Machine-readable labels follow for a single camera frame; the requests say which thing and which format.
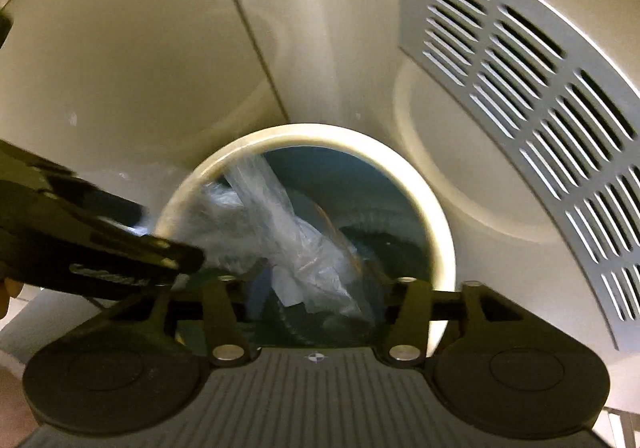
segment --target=cream colored rim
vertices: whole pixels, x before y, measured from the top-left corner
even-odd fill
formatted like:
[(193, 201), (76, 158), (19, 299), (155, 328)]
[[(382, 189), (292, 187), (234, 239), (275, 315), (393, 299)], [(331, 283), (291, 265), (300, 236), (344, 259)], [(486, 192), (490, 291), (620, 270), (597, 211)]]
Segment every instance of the cream colored rim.
[[(286, 124), (259, 130), (221, 148), (203, 161), (183, 181), (162, 211), (155, 234), (171, 237), (173, 226), (203, 184), (222, 176), (235, 160), (288, 146), (325, 146), (347, 152), (376, 167), (398, 186), (411, 202), (425, 229), (431, 247), (433, 287), (453, 291), (456, 285), (456, 261), (449, 224), (440, 203), (420, 174), (399, 154), (373, 138), (339, 126), (316, 123)], [(437, 346), (446, 322), (432, 322), (429, 352)]]

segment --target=metal screw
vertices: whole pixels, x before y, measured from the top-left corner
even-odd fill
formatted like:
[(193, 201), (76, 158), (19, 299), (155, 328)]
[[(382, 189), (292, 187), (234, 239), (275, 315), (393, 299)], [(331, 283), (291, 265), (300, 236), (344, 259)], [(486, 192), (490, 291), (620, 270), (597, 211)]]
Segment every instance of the metal screw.
[(221, 362), (232, 362), (244, 356), (244, 349), (239, 345), (219, 345), (213, 349), (213, 357)]
[(389, 355), (399, 362), (412, 362), (420, 357), (420, 349), (413, 345), (396, 345), (389, 349)]
[(160, 264), (169, 269), (178, 269), (178, 263), (172, 258), (163, 258)]

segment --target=gray ribbed panel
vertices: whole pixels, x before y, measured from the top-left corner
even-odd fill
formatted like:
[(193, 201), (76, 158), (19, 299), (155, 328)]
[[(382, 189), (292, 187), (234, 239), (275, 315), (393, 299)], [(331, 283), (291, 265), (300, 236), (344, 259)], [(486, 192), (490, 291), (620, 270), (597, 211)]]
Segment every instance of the gray ribbed panel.
[(401, 0), (400, 45), (520, 171), (582, 266), (617, 346), (640, 351), (636, 90), (539, 0)]
[(452, 416), (422, 376), (380, 364), (370, 349), (264, 349), (253, 364), (212, 373), (200, 395), (160, 426), (110, 439), (40, 428), (23, 448), (587, 448), (593, 433), (505, 440)]

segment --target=trash can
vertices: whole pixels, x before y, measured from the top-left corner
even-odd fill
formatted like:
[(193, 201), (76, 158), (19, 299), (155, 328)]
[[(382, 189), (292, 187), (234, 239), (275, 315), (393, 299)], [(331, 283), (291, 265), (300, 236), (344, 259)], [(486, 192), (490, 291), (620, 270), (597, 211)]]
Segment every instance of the trash can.
[[(301, 123), (254, 132), (211, 155), (183, 181), (161, 213), (155, 234), (180, 238), (201, 190), (233, 161), (263, 154), (282, 185), (317, 203), (362, 256), (375, 256), (391, 278), (412, 276), (435, 290), (455, 288), (449, 226), (435, 195), (416, 170), (389, 147), (358, 132)], [(282, 316), (304, 344), (297, 317)], [(429, 352), (444, 322), (432, 322)]]

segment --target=plastic bag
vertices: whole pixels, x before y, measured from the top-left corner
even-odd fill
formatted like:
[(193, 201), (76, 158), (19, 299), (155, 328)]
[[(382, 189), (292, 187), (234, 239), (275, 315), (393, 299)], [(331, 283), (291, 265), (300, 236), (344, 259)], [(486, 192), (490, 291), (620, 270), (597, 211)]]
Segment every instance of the plastic bag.
[(318, 205), (292, 192), (295, 212), (262, 156), (238, 160), (225, 177), (231, 188), (217, 182), (205, 186), (199, 206), (184, 216), (188, 230), (183, 227), (180, 236), (205, 250), (207, 268), (242, 273), (266, 258), (271, 287), (284, 306), (304, 303), (309, 313), (374, 321), (362, 287), (362, 263)]

